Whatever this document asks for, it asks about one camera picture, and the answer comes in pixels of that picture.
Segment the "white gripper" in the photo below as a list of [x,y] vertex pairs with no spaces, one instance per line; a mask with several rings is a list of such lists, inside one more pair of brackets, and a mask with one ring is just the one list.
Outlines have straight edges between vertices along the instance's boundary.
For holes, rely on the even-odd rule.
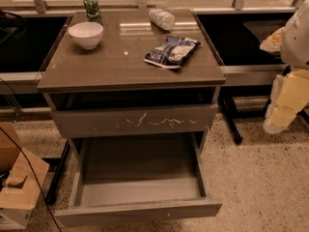
[[[270,54],[290,54],[286,40],[288,31],[287,27],[277,29],[261,42],[260,49]],[[297,69],[286,76],[278,74],[272,84],[270,99],[263,129],[276,134],[285,131],[297,112],[309,102],[309,71]]]

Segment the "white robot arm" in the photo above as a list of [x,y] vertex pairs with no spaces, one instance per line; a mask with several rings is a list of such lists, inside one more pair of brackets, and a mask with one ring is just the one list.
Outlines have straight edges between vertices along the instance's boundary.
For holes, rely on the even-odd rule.
[[281,61],[291,67],[278,74],[272,84],[264,131],[279,133],[288,128],[309,103],[309,0],[305,0],[286,25],[262,41],[260,49],[279,52]]

